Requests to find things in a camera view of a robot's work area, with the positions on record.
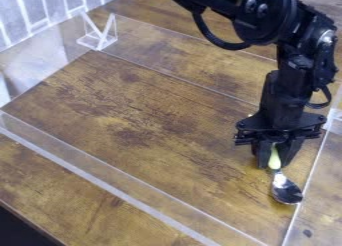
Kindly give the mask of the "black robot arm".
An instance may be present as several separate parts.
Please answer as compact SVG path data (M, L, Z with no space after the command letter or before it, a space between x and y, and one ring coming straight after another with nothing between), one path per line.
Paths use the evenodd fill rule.
M334 20L299 0L173 0L193 15L206 39L226 50L277 46L278 69L266 76L258 112L237 123L235 143L249 144L261 168L271 152L287 166L326 118L307 113L315 91L330 96L338 68Z

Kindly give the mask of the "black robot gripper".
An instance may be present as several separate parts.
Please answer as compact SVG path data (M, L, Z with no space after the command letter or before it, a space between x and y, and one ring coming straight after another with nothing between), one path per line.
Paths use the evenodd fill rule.
M257 158L257 167L269 166L271 148L277 147L282 166L286 167L307 139L321 136L326 118L307 113L311 104L310 73L305 69L279 69L266 76L259 109L237 123L235 144L250 145Z

